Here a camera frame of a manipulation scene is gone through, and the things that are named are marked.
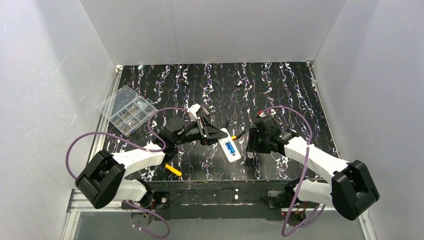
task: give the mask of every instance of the white wall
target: white wall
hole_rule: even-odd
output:
[[[346,0],[81,0],[117,65],[315,59]]]
[[[0,238],[57,240],[115,67],[79,1],[0,2]]]
[[[314,63],[341,156],[368,166],[378,239],[423,239],[424,1],[348,0]]]

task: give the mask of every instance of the small parts in box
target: small parts in box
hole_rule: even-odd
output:
[[[97,109],[127,137],[156,112],[149,99],[144,99],[128,86],[112,94]]]

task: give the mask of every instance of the white panel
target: white panel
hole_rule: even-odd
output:
[[[55,240],[115,67],[79,1],[0,2],[0,235]]]
[[[81,0],[116,65],[180,62],[172,0]]]
[[[175,0],[181,63],[314,60],[346,0]]]
[[[423,239],[424,1],[348,0],[314,63],[341,156],[369,168],[377,239]]]

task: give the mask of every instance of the purple cord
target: purple cord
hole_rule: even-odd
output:
[[[311,125],[308,123],[308,121],[306,120],[306,118],[302,115],[302,114],[300,114],[298,111],[296,111],[296,110],[294,110],[294,109],[292,109],[292,108],[290,108],[290,107],[286,107],[286,106],[272,106],[272,107],[268,107],[268,108],[266,108],[265,110],[263,110],[262,112],[264,112],[264,113],[266,113],[268,110],[270,110],[270,109],[287,109],[287,110],[289,110],[289,111],[291,111],[291,112],[293,112],[293,113],[295,113],[295,114],[297,114],[304,122],[305,122],[305,124],[306,124],[306,127],[307,127],[307,129],[308,129],[308,131],[309,131],[309,137],[308,137],[308,139],[307,139],[307,142],[306,142],[306,144],[307,144],[307,148],[306,148],[306,155],[305,155],[305,160],[304,160],[304,164],[303,164],[303,170],[302,170],[302,174],[300,175],[300,182],[299,182],[299,184],[297,185],[297,188],[296,188],[296,191],[294,192],[294,195],[293,195],[293,199],[291,200],[291,203],[290,203],[290,206],[288,207],[288,211],[287,211],[287,215],[285,216],[285,218],[284,218],[284,222],[283,222],[283,225],[282,225],[282,229],[281,229],[281,235],[283,236],[283,237],[288,237],[288,236],[290,236],[292,233],[294,233],[297,229],[299,229],[299,228],[302,228],[302,227],[306,227],[306,226],[309,226],[309,225],[311,225],[313,222],[315,222],[317,219],[318,219],[318,217],[321,215],[321,213],[324,211],[324,208],[326,207],[325,205],[323,205],[322,206],[322,209],[321,209],[321,211],[318,213],[318,215],[312,220],[312,221],[310,221],[310,222],[308,222],[308,223],[306,223],[311,217],[312,217],[312,215],[314,215],[314,213],[317,211],[317,209],[318,209],[318,207],[319,207],[319,204],[312,210],[312,212],[309,214],[309,216],[307,216],[306,218],[305,218],[305,220],[303,220],[301,223],[299,223],[298,225],[296,225],[292,230],[290,230],[288,233],[285,233],[285,231],[286,231],[286,226],[287,226],[287,223],[288,223],[288,221],[289,221],[289,217],[290,217],[290,214],[292,214],[292,210],[293,210],[293,206],[295,205],[295,202],[296,202],[296,199],[298,198],[298,194],[299,194],[299,191],[301,190],[301,186],[302,186],[302,182],[303,182],[303,179],[305,178],[305,175],[306,175],[306,171],[307,171],[307,169],[308,169],[308,160],[309,160],[309,145],[311,144],[311,141],[312,141],[312,135],[313,135],[313,132],[312,132],[312,128],[311,128]]]
[[[156,213],[154,213],[154,212],[152,212],[150,210],[147,210],[145,208],[142,208],[142,207],[139,207],[137,205],[134,205],[134,204],[132,204],[129,201],[123,201],[123,203],[125,203],[126,205],[129,205],[129,206],[131,206],[133,208],[142,210],[142,211],[144,211],[144,212],[146,212],[146,213],[148,213],[150,215],[155,216],[156,218],[160,219],[166,225],[166,228],[168,229],[168,231],[166,232],[165,235],[157,235],[156,233],[150,231],[147,228],[144,228],[144,227],[141,227],[140,225],[134,224],[134,226],[137,227],[138,229],[140,229],[141,231],[145,231],[145,232],[149,233],[150,235],[152,235],[153,237],[158,238],[158,239],[164,239],[164,238],[166,238],[170,234],[170,231],[171,231],[170,225],[169,225],[168,221],[166,221],[163,217],[159,216],[158,214],[156,214]]]
[[[71,153],[71,150],[72,150],[72,147],[80,140],[80,139],[82,139],[82,138],[84,138],[84,137],[87,137],[87,136],[90,136],[90,135],[96,135],[96,134],[101,134],[101,135],[106,135],[106,136],[108,136],[108,137],[111,137],[111,138],[115,138],[115,139],[118,139],[118,140],[120,140],[120,141],[122,141],[122,142],[124,142],[124,143],[126,143],[126,144],[129,144],[129,145],[131,145],[131,146],[133,146],[133,147],[135,147],[135,148],[138,148],[138,149],[141,149],[141,150],[143,150],[143,151],[147,151],[147,152],[153,152],[153,153],[157,153],[157,152],[162,152],[163,150],[165,150],[165,148],[167,147],[167,144],[165,143],[165,141],[160,137],[160,136],[158,136],[153,130],[152,130],[152,128],[150,127],[150,122],[151,122],[151,120],[153,119],[153,117],[156,115],[156,114],[158,114],[159,112],[161,112],[161,111],[165,111],[165,110],[181,110],[181,111],[184,111],[184,112],[187,112],[188,110],[187,109],[184,109],[184,108],[179,108],[179,107],[165,107],[165,108],[162,108],[162,109],[159,109],[159,110],[157,110],[155,113],[153,113],[151,116],[150,116],[150,118],[148,119],[148,121],[147,121],[147,128],[148,128],[148,131],[153,135],[153,136],[155,136],[157,139],[159,139],[159,141],[161,141],[162,142],[162,144],[163,144],[163,147],[161,148],[161,149],[147,149],[147,148],[144,148],[144,147],[142,147],[142,146],[139,146],[139,145],[137,145],[137,144],[135,144],[135,143],[132,143],[132,142],[130,142],[130,141],[128,141],[128,140],[125,140],[125,139],[123,139],[122,137],[119,137],[119,136],[115,136],[115,135],[113,135],[113,134],[111,134],[111,133],[108,133],[108,132],[102,132],[102,131],[93,131],[93,132],[88,132],[88,133],[85,133],[85,134],[83,134],[83,135],[81,135],[81,136],[79,136],[79,137],[77,137],[70,145],[69,145],[69,148],[68,148],[68,150],[67,150],[67,152],[66,152],[66,157],[65,157],[65,165],[66,165],[66,170],[67,170],[67,172],[69,173],[69,175],[73,178],[73,179],[77,179],[77,176],[75,176],[75,174],[71,171],[71,168],[69,167],[69,155],[70,155],[70,153]],[[149,214],[151,214],[151,215],[153,215],[153,216],[155,216],[155,217],[157,217],[158,219],[160,219],[163,223],[165,223],[165,225],[166,225],[166,228],[168,229],[168,231],[167,231],[167,233],[165,234],[165,235],[163,235],[163,236],[161,236],[161,235],[157,235],[156,233],[154,233],[154,232],[152,232],[152,231],[150,231],[150,230],[148,230],[148,229],[146,229],[146,228],[142,228],[141,226],[139,226],[139,225],[136,225],[138,228],[141,228],[143,231],[145,231],[145,232],[147,232],[147,233],[149,233],[150,235],[152,235],[153,237],[155,237],[155,238],[158,238],[158,239],[164,239],[164,238],[166,238],[169,234],[170,234],[170,225],[168,224],[168,222],[163,218],[163,217],[161,217],[161,216],[159,216],[158,214],[156,214],[156,213],[154,213],[154,212],[152,212],[152,211],[149,211],[149,210],[147,210],[147,209],[144,209],[144,208],[142,208],[142,207],[139,207],[139,206],[136,206],[136,205],[134,205],[134,204],[132,204],[132,203],[130,203],[130,202],[128,202],[128,201],[123,201],[125,204],[127,204],[127,205],[129,205],[129,206],[131,206],[131,207],[133,207],[133,208],[136,208],[136,209],[139,209],[139,210],[142,210],[142,211],[145,211],[146,213],[149,213]]]

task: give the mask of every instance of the purple cable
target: purple cable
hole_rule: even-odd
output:
[[[129,144],[129,145],[131,145],[131,146],[133,146],[133,147],[135,147],[135,148],[138,148],[138,149],[141,149],[141,150],[143,150],[143,151],[147,151],[147,152],[153,152],[153,153],[157,153],[157,152],[162,152],[163,150],[165,150],[165,148],[167,147],[167,144],[165,143],[165,141],[160,137],[160,136],[158,136],[153,130],[152,130],[152,128],[150,127],[150,122],[151,122],[151,120],[153,119],[153,117],[156,115],[156,114],[158,114],[159,112],[161,112],[161,111],[165,111],[165,110],[181,110],[181,111],[184,111],[184,112],[187,112],[187,109],[184,109],[184,108],[179,108],[179,107],[165,107],[165,108],[162,108],[162,109],[159,109],[159,110],[157,110],[155,113],[153,113],[151,116],[150,116],[150,118],[148,119],[148,121],[147,121],[147,128],[148,128],[148,131],[153,135],[153,136],[155,136],[157,139],[159,139],[159,141],[161,141],[162,142],[162,144],[163,144],[163,147],[161,148],[161,149],[147,149],[147,148],[144,148],[144,147],[142,147],[142,146],[139,146],[139,145],[137,145],[137,144],[135,144],[135,143],[132,143],[132,142],[130,142],[130,141],[128,141],[128,140],[125,140],[125,139],[123,139],[122,137],[119,137],[119,136],[115,136],[115,135],[113,135],[113,134],[111,134],[111,133],[108,133],[108,132],[102,132],[102,131],[93,131],[93,132],[88,132],[88,133],[85,133],[85,134],[83,134],[83,135],[81,135],[81,136],[79,136],[79,137],[77,137],[70,145],[69,145],[69,148],[68,148],[68,150],[67,150],[67,152],[66,152],[66,157],[65,157],[65,164],[66,164],[66,169],[67,169],[67,172],[69,173],[69,175],[73,178],[73,179],[77,179],[77,176],[75,176],[75,174],[71,171],[71,168],[69,167],[69,155],[70,155],[70,153],[71,153],[71,150],[72,150],[72,147],[80,140],[80,139],[82,139],[82,138],[84,138],[84,137],[87,137],[87,136],[90,136],[90,135],[96,135],[96,134],[101,134],[101,135],[106,135],[106,136],[108,136],[108,137],[111,137],[111,138],[115,138],[115,139],[118,139],[118,140],[120,140],[120,141],[122,141],[122,142],[124,142],[124,143],[126,143],[126,144]],[[158,238],[158,239],[164,239],[164,238],[166,238],[169,234],[170,234],[170,225],[168,224],[168,222],[163,218],[163,217],[161,217],[161,216],[159,216],[158,214],[156,214],[156,213],[154,213],[154,212],[152,212],[152,211],[150,211],[150,210],[147,210],[147,209],[145,209],[145,208],[142,208],[142,207],[139,207],[139,206],[136,206],[136,205],[134,205],[134,204],[132,204],[132,203],[130,203],[130,202],[128,202],[128,201],[123,201],[125,204],[127,204],[127,205],[129,205],[129,206],[131,206],[131,207],[133,207],[133,208],[136,208],[136,209],[139,209],[139,210],[142,210],[142,211],[144,211],[144,212],[146,212],[146,213],[149,213],[149,214],[151,214],[151,215],[153,215],[153,216],[155,216],[155,217],[157,217],[158,219],[160,219],[163,223],[165,223],[165,225],[166,225],[166,228],[168,229],[168,231],[167,231],[167,233],[165,234],[165,235],[157,235],[156,233],[154,233],[154,232],[152,232],[152,231],[150,231],[150,230],[148,230],[148,229],[146,229],[146,228],[143,228],[143,227],[141,227],[141,226],[139,226],[139,225],[135,225],[135,226],[137,226],[138,228],[141,228],[143,231],[145,231],[145,232],[147,232],[147,233],[149,233],[150,235],[152,235],[153,237],[155,237],[155,238]]]
[[[319,207],[319,204],[312,210],[312,212],[309,214],[309,216],[307,216],[306,218],[305,218],[305,220],[303,220],[301,223],[299,223],[298,225],[296,225],[292,230],[290,230],[288,233],[285,233],[285,231],[286,231],[286,226],[287,226],[287,223],[288,223],[288,221],[289,221],[289,217],[290,217],[290,214],[292,213],[292,209],[293,209],[293,206],[295,205],[295,202],[296,202],[296,199],[298,198],[298,194],[299,194],[299,191],[301,190],[301,186],[302,186],[302,182],[303,182],[303,179],[305,178],[305,174],[306,174],[306,171],[307,171],[307,169],[308,169],[308,160],[309,160],[309,145],[311,144],[311,141],[312,141],[312,135],[313,135],[313,132],[312,132],[312,128],[311,128],[311,125],[308,123],[308,121],[306,120],[306,118],[302,115],[302,114],[300,114],[298,111],[296,111],[296,110],[294,110],[294,109],[292,109],[292,108],[290,108],[290,107],[286,107],[286,106],[272,106],[272,107],[268,107],[268,108],[266,108],[265,110],[263,110],[262,112],[264,112],[264,113],[266,113],[268,110],[270,110],[270,109],[287,109],[287,110],[289,110],[289,111],[291,111],[291,112],[293,112],[293,113],[295,113],[295,114],[297,114],[304,122],[305,122],[305,124],[306,124],[306,127],[307,127],[307,129],[308,129],[308,131],[309,131],[309,137],[308,137],[308,139],[307,139],[307,141],[306,141],[306,144],[307,144],[307,148],[306,148],[306,154],[305,154],[305,160],[304,160],[304,164],[303,164],[303,170],[302,170],[302,173],[301,173],[301,175],[300,175],[300,182],[299,182],[299,184],[297,185],[297,188],[296,188],[296,191],[294,192],[294,195],[293,195],[293,199],[291,200],[291,203],[290,203],[290,206],[288,207],[288,211],[287,211],[287,215],[285,216],[285,218],[284,218],[284,222],[283,222],[283,225],[282,225],[282,229],[281,229],[281,235],[283,236],[283,237],[288,237],[288,236],[290,236],[292,233],[294,233],[297,229],[299,229],[299,228],[302,228],[302,227],[306,227],[306,226],[309,226],[309,225],[311,225],[313,222],[315,222],[317,219],[318,219],[318,217],[321,215],[321,213],[324,211],[324,208],[326,207],[325,205],[323,205],[322,206],[322,209],[321,209],[321,211],[318,213],[318,215],[312,220],[312,221],[310,221],[310,222],[308,222],[308,223],[306,223],[311,217],[312,217],[312,215],[314,215],[314,213],[317,211],[317,209],[318,209],[318,207]]]

